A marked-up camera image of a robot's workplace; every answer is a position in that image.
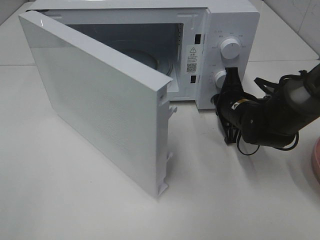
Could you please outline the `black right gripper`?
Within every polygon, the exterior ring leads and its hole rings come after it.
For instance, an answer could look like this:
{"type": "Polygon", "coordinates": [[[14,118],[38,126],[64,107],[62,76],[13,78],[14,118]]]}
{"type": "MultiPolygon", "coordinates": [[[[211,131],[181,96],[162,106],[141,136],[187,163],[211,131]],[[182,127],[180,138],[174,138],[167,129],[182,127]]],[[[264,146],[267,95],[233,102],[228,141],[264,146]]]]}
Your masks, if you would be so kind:
{"type": "Polygon", "coordinates": [[[248,110],[250,102],[258,99],[244,91],[237,67],[226,67],[226,76],[215,101],[217,115],[219,116],[219,129],[227,145],[237,142],[242,118],[248,110]]]}

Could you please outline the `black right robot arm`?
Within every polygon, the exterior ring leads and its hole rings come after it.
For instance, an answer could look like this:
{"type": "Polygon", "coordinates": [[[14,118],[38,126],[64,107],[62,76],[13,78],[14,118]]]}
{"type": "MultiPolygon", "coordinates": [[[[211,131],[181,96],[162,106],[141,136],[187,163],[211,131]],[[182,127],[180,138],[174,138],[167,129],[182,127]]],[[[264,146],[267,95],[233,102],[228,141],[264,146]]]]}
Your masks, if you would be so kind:
{"type": "Polygon", "coordinates": [[[225,142],[282,149],[299,140],[299,131],[320,116],[320,67],[283,75],[277,83],[257,77],[265,92],[257,98],[244,91],[238,69],[227,67],[220,92],[211,98],[225,142]]]}

